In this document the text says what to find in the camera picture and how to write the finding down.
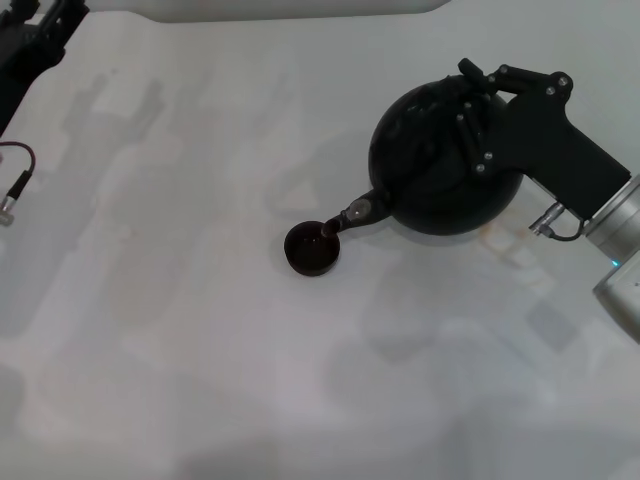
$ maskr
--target white surface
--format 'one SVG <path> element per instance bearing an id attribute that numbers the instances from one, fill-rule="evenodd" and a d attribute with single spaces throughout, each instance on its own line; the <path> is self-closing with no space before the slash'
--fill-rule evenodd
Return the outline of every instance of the white surface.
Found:
<path id="1" fill-rule="evenodd" d="M 545 195 L 462 238 L 354 230 L 318 279 L 281 251 L 464 56 L 566 70 L 572 120 L 638 172 L 640 5 L 572 3 L 91 16 L 6 134 L 40 164 L 0 231 L 1 477 L 637 479 L 639 350 L 591 297 L 607 260 L 527 234 Z"/>
<path id="2" fill-rule="evenodd" d="M 426 12 L 447 0 L 87 0 L 93 11 L 128 10 L 159 22 L 341 17 Z M 0 0 L 0 9 L 10 0 Z M 44 8 L 53 0 L 41 0 Z"/>

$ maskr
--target teapot spout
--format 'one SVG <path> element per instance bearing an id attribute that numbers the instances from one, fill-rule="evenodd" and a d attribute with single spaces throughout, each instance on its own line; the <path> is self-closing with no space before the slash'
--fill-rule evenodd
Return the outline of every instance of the teapot spout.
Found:
<path id="1" fill-rule="evenodd" d="M 322 226 L 322 235 L 331 237 L 354 227 L 363 227 L 384 220 L 391 215 L 391 209 L 385 195 L 371 190 L 351 202 L 346 210 L 340 212 Z"/>

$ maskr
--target white table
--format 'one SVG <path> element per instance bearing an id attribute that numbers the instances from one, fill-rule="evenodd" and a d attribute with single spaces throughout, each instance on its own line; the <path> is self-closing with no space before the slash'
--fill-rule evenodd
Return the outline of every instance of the white table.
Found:
<path id="1" fill-rule="evenodd" d="M 637 479 L 640 350 L 591 297 L 608 261 L 526 233 L 537 188 L 461 238 L 354 230 L 317 279 L 282 242 L 367 190 L 386 108 L 465 56 L 567 71 L 573 122 L 638 172 L 639 14 L 91 15 L 5 135 L 40 162 L 0 231 L 0 477 Z"/>

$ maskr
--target black cable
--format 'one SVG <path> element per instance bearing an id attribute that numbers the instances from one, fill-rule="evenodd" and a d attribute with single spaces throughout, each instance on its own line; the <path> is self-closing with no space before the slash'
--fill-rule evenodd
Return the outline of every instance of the black cable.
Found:
<path id="1" fill-rule="evenodd" d="M 553 229 L 549 227 L 549 234 L 547 236 L 552 240 L 557 240 L 558 242 L 573 242 L 574 240 L 579 239 L 582 236 L 583 232 L 584 232 L 584 220 L 581 220 L 580 227 L 578 228 L 578 231 L 576 232 L 575 235 L 572 235 L 570 237 L 562 237 L 556 234 L 556 232 L 554 232 Z"/>
<path id="2" fill-rule="evenodd" d="M 22 142 L 0 142 L 0 147 L 20 147 L 25 149 L 29 153 L 29 157 L 31 157 L 31 166 L 27 172 L 29 172 L 30 175 L 33 175 L 33 171 L 36 169 L 36 154 L 33 151 L 33 148 Z"/>

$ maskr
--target white tabletop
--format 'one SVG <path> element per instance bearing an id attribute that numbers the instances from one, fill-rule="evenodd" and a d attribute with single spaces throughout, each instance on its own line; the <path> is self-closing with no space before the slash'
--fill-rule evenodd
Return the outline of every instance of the white tabletop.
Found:
<path id="1" fill-rule="evenodd" d="M 637 480 L 640 350 L 591 296 L 608 261 L 531 236 L 530 183 L 463 237 L 345 233 L 317 279 L 282 243 L 367 191 L 386 108 L 463 57 L 568 72 L 572 121 L 638 172 L 639 14 L 89 16 L 4 136 L 39 167 L 0 231 L 0 477 Z"/>

